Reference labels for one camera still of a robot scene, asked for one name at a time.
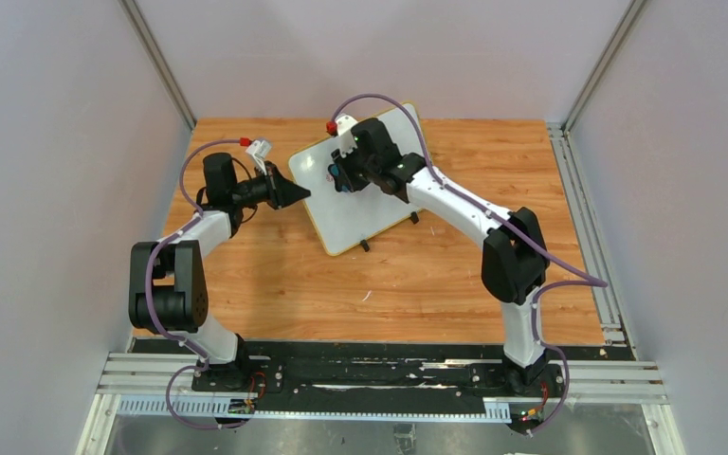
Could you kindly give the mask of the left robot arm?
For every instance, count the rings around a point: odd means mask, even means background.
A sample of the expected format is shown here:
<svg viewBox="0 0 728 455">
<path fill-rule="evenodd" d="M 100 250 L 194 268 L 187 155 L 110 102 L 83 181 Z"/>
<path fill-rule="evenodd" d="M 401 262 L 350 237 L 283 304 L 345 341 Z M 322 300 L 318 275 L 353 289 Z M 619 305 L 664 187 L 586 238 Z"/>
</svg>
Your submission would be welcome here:
<svg viewBox="0 0 728 455">
<path fill-rule="evenodd" d="M 197 194 L 190 221 L 160 240 L 133 245 L 128 315 L 134 327 L 195 353 L 203 368 L 242 379 L 251 371 L 245 342 L 210 313 L 203 261 L 238 232 L 245 209 L 261 204 L 284 209 L 311 192 L 270 161 L 246 180 L 238 178 L 235 163 L 228 153 L 206 156 L 205 187 Z"/>
</svg>

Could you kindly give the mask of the aluminium front rail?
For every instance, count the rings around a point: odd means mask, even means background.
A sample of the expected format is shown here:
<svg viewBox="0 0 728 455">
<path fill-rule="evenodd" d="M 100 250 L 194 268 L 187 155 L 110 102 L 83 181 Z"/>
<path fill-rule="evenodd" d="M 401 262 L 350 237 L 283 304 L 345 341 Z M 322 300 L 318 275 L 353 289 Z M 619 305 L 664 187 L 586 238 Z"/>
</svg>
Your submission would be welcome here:
<svg viewBox="0 0 728 455">
<path fill-rule="evenodd" d="M 510 423 L 586 405 L 663 405 L 657 367 L 641 361 L 574 360 L 539 386 L 512 392 L 497 359 L 399 360 L 257 356 L 258 373 L 233 388 L 199 373 L 193 355 L 111 354 L 97 392 L 133 416 L 220 419 Z"/>
</svg>

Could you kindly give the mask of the blue whiteboard eraser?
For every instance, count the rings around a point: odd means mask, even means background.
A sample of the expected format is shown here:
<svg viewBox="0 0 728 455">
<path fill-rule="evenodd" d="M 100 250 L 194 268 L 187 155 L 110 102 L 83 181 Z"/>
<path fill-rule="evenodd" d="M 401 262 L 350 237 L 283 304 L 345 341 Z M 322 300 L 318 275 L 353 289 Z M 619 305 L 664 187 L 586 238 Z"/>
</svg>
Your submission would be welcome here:
<svg viewBox="0 0 728 455">
<path fill-rule="evenodd" d="M 328 172 L 333 179 L 334 187 L 337 192 L 352 191 L 349 176 L 342 167 L 338 164 L 331 164 L 328 167 Z"/>
</svg>

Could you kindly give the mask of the right aluminium corner post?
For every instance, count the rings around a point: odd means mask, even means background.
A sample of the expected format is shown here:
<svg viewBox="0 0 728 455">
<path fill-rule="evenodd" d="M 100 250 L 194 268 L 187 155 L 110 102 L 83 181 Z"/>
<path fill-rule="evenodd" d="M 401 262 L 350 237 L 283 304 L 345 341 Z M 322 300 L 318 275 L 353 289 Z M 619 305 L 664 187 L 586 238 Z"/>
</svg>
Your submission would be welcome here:
<svg viewBox="0 0 728 455">
<path fill-rule="evenodd" d="M 597 90 L 601 81 L 603 81 L 605 74 L 610 69 L 617 54 L 627 40 L 628 35 L 632 32 L 640 15 L 648 4 L 649 1 L 647 0 L 632 0 L 628 2 L 621 19 L 613 29 L 588 78 L 576 96 L 572 107 L 561 123 L 561 131 L 564 136 L 573 130 L 574 126 L 582 117 L 594 92 Z"/>
</svg>

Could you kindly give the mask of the yellow framed whiteboard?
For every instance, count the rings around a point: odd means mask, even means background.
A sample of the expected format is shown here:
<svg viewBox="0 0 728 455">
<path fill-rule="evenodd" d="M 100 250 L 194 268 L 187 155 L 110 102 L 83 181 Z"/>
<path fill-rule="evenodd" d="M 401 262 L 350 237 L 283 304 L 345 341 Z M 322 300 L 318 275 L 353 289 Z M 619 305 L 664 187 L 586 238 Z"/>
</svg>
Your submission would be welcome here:
<svg viewBox="0 0 728 455">
<path fill-rule="evenodd" d="M 328 172 L 333 152 L 330 136 L 288 159 L 295 183 L 312 193 L 303 202 L 323 248 L 331 256 L 360 246 L 361 240 L 369 242 L 419 210 L 407 196 L 411 176 L 426 166 L 416 107 L 406 102 L 372 118 L 355 119 L 354 149 L 388 155 L 388 192 L 375 184 L 363 191 L 337 192 Z"/>
</svg>

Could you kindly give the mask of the aluminium corner post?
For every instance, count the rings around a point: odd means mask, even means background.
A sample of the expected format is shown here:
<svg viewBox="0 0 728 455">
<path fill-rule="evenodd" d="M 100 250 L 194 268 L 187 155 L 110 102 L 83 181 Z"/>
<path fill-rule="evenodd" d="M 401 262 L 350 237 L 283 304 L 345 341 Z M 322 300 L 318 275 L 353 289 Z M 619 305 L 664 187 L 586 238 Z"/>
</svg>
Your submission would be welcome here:
<svg viewBox="0 0 728 455">
<path fill-rule="evenodd" d="M 564 136 L 573 130 L 574 126 L 582 117 L 594 92 L 597 90 L 601 81 L 603 81 L 605 74 L 610 69 L 617 54 L 627 40 L 628 35 L 632 32 L 640 15 L 648 4 L 649 1 L 647 0 L 632 0 L 628 2 L 621 19 L 613 29 L 588 78 L 576 96 L 572 107 L 561 123 L 561 131 Z"/>
<path fill-rule="evenodd" d="M 136 0 L 118 0 L 118 3 L 122 7 L 183 123 L 190 131 L 193 131 L 197 123 L 196 115 L 193 113 L 180 84 L 176 80 L 140 4 Z"/>
</svg>

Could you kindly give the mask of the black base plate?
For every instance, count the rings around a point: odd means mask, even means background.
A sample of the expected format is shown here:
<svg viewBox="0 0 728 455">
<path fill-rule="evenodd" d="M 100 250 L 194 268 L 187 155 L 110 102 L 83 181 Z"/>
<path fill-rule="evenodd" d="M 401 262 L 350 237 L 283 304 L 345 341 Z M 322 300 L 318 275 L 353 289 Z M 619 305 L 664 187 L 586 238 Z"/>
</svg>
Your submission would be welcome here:
<svg viewBox="0 0 728 455">
<path fill-rule="evenodd" d="M 525 383 L 500 344 L 420 344 L 253 340 L 242 379 L 209 367 L 194 391 L 250 393 L 259 410 L 329 414 L 467 415 L 484 399 L 532 409 L 567 393 L 566 375 L 546 352 L 541 374 Z"/>
</svg>

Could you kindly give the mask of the left aluminium corner post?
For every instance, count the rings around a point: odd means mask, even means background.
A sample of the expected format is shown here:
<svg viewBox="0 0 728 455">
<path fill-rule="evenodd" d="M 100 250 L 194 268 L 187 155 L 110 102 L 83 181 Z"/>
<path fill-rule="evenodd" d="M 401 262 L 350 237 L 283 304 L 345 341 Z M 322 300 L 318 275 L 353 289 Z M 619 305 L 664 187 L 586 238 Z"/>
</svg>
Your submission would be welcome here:
<svg viewBox="0 0 728 455">
<path fill-rule="evenodd" d="M 136 0 L 118 0 L 118 3 L 122 7 L 183 123 L 190 131 L 193 131 L 197 123 L 196 115 L 193 113 L 180 84 L 176 80 L 140 4 Z"/>
</svg>

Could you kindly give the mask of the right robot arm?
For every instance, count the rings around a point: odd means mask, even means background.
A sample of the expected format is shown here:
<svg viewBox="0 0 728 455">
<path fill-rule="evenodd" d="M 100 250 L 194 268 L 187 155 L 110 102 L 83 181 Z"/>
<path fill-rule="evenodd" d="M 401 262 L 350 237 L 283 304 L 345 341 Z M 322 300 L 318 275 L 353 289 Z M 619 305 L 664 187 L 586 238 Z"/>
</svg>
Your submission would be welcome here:
<svg viewBox="0 0 728 455">
<path fill-rule="evenodd" d="M 481 249 L 482 284 L 501 304 L 504 359 L 523 382 L 538 377 L 547 360 L 532 299 L 545 282 L 550 261 L 537 216 L 527 208 L 511 211 L 488 204 L 446 178 L 426 149 L 402 152 L 378 118 L 342 116 L 328 121 L 326 131 L 337 142 L 328 167 L 336 191 L 375 186 L 436 214 Z"/>
</svg>

